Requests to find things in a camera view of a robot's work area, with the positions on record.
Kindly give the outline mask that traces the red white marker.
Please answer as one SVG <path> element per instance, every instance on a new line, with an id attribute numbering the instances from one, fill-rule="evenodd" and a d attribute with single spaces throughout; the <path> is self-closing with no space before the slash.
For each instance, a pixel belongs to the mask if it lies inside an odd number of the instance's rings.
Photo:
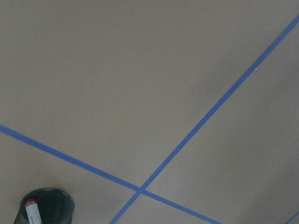
<path id="1" fill-rule="evenodd" d="M 41 215 L 35 199 L 31 198 L 25 202 L 25 210 L 30 224 L 42 224 Z"/>

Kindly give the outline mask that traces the brown paper table mat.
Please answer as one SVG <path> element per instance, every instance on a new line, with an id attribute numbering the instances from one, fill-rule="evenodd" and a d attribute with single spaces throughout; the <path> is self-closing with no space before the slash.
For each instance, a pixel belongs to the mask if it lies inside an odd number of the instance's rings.
<path id="1" fill-rule="evenodd" d="M 299 14 L 296 0 L 3 0 L 0 221 L 30 191 L 109 224 Z M 297 223 L 299 28 L 147 187 L 222 224 Z"/>

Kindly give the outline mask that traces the black mesh pen cup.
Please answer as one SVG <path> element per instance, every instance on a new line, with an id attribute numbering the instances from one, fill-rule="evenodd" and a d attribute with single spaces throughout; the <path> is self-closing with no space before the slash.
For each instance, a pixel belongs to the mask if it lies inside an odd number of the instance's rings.
<path id="1" fill-rule="evenodd" d="M 28 224 L 25 209 L 27 202 L 34 199 L 43 224 L 71 224 L 75 208 L 73 198 L 66 192 L 55 188 L 42 188 L 26 194 L 21 200 L 15 224 Z"/>

